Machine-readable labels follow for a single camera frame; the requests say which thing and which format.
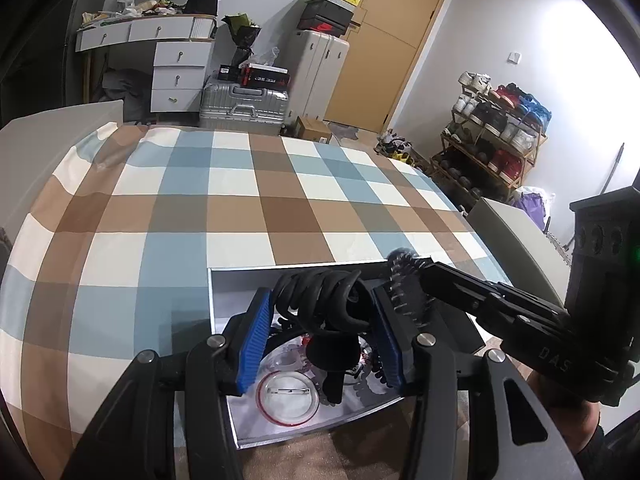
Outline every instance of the dresser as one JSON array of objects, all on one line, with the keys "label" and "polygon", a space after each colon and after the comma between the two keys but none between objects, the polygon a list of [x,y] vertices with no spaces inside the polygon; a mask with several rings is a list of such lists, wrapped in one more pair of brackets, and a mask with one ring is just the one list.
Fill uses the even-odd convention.
[{"label": "dresser", "polygon": [[150,111],[197,112],[202,88],[211,73],[213,40],[209,36],[215,24],[213,16],[204,14],[132,18],[78,31],[76,52],[156,41]]}]

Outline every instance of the light switch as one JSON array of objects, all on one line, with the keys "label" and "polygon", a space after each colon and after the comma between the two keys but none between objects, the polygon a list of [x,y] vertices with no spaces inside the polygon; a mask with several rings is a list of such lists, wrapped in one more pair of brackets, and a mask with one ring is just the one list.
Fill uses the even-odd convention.
[{"label": "light switch", "polygon": [[514,65],[517,65],[517,64],[520,62],[520,57],[521,57],[521,55],[520,55],[520,53],[519,53],[519,52],[511,52],[511,53],[509,54],[509,59],[508,59],[508,61],[509,61],[510,63],[513,63]]}]

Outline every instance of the purple bag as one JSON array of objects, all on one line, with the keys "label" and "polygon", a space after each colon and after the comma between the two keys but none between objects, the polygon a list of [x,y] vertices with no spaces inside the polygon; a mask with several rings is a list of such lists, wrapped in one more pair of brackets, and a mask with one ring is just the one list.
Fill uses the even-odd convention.
[{"label": "purple bag", "polygon": [[522,209],[541,231],[545,230],[545,205],[538,193],[522,193],[511,205]]}]

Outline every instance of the checkered bedsheet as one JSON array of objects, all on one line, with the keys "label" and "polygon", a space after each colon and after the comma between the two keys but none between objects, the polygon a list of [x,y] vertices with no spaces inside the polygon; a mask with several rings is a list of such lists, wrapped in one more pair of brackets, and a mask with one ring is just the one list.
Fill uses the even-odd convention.
[{"label": "checkered bedsheet", "polygon": [[374,153],[237,132],[110,123],[33,204],[0,288],[0,388],[60,476],[139,351],[207,335],[207,267],[376,260],[398,247],[506,277],[428,177]]}]

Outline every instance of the white cabinet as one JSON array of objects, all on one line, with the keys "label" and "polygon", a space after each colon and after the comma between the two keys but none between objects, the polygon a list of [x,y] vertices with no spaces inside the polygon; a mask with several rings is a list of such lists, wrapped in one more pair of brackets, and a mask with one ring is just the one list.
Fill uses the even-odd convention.
[{"label": "white cabinet", "polygon": [[204,85],[205,68],[199,66],[156,66],[154,81],[151,86],[156,89],[201,89]]},{"label": "white cabinet", "polygon": [[115,43],[126,43],[129,41],[130,28],[131,22],[123,22],[84,30],[78,34],[79,41],[76,42],[76,51]]},{"label": "white cabinet", "polygon": [[211,41],[161,41],[156,45],[154,66],[207,66]]},{"label": "white cabinet", "polygon": [[201,89],[153,90],[152,112],[197,112],[200,108]]},{"label": "white cabinet", "polygon": [[193,16],[140,18],[131,22],[129,41],[188,38],[192,25]]}]

